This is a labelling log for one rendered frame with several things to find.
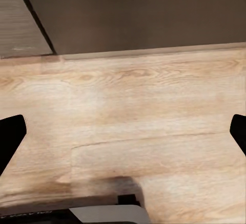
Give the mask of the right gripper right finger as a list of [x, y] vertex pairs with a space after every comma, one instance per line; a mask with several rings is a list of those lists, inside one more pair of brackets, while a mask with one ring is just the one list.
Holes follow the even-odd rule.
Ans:
[[246, 116], [234, 114], [230, 133], [246, 155]]

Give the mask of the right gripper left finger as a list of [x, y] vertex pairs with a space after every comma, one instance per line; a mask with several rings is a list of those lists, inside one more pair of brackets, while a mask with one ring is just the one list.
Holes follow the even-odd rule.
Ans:
[[0, 120], [0, 176], [26, 134], [21, 114]]

